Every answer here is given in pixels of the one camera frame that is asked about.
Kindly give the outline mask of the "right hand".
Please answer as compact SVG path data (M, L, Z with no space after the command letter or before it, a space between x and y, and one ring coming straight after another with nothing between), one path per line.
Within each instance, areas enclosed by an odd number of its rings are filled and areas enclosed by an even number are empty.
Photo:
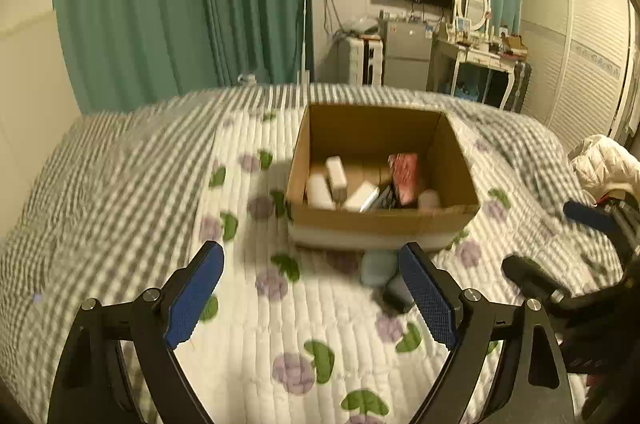
M588 392L582 406L582 422L613 423L620 410L620 393L614 374L590 375Z

